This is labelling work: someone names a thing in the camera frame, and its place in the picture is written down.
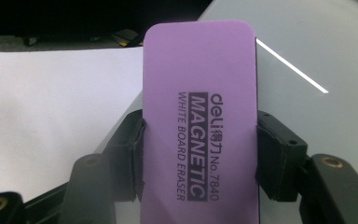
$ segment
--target black mechanical arm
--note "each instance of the black mechanical arm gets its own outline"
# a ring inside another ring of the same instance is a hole
[[[23,203],[0,193],[0,224],[116,223],[113,202],[142,200],[142,111],[130,113],[102,154],[79,159],[68,183]],[[268,113],[259,111],[256,179],[271,200],[301,195],[304,224],[358,224],[358,174],[330,155],[307,155],[307,144]]]

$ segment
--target gray surface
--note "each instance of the gray surface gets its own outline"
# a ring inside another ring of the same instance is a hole
[[[358,1],[215,1],[203,20],[238,19],[325,87],[323,94],[257,48],[259,109],[309,143],[309,154],[349,161],[358,172]],[[261,223],[301,223],[297,203],[261,193]]]

